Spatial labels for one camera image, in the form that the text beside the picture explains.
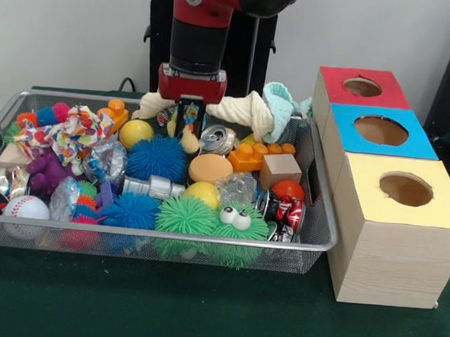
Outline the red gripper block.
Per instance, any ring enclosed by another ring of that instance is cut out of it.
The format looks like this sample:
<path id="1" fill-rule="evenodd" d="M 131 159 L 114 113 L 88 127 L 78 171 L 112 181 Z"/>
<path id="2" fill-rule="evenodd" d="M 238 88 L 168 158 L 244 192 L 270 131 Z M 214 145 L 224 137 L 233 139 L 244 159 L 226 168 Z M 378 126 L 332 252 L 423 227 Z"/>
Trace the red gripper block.
<path id="1" fill-rule="evenodd" d="M 196 98 L 198 102 L 196 137 L 204 129 L 206 104 L 218 104 L 227 87 L 227 73 L 222 69 L 213 75 L 189 75 L 174 70 L 168 63 L 162 63 L 158 72 L 158 92 L 163 99 L 178 101 L 175 135 L 180 136 L 184 128 L 185 103 L 182 98 Z"/>

